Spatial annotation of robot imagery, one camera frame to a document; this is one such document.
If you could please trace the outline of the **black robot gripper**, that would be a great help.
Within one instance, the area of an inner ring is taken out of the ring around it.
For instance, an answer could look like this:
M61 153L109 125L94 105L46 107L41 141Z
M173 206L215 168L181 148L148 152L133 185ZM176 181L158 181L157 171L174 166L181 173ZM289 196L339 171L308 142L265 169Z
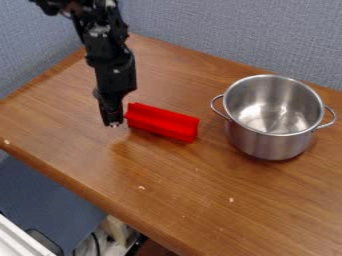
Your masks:
M134 56L124 47L116 53L109 50L85 47L86 64L94 70L96 87L93 96L105 127L117 127L122 123L122 98L136 90Z

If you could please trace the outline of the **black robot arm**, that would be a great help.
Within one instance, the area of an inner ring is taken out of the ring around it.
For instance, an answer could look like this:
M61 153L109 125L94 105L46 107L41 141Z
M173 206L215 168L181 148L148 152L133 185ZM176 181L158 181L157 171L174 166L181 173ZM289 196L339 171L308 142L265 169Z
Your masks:
M73 23L85 48L85 61L93 68L102 124L124 122L122 99L136 90L134 56L126 47L129 37L117 0L28 0L46 16L62 15Z

